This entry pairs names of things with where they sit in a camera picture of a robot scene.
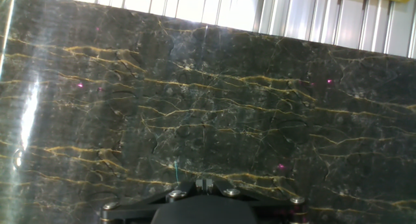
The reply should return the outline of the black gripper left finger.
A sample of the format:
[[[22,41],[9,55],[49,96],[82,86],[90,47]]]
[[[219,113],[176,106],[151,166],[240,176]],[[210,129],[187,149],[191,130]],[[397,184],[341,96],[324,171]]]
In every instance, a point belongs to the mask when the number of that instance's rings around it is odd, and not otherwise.
[[[204,180],[180,182],[174,189],[158,193],[139,202],[122,205],[120,202],[109,202],[102,206],[99,213],[101,224],[127,223],[134,219],[151,219],[163,205],[201,195]]]

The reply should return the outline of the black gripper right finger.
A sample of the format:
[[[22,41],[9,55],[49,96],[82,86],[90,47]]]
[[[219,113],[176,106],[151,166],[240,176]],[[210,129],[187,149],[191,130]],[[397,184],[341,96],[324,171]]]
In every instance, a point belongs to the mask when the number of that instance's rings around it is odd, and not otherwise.
[[[275,199],[232,185],[224,180],[204,180],[204,193],[244,201],[259,218],[279,218],[282,223],[308,223],[308,205],[300,196]]]

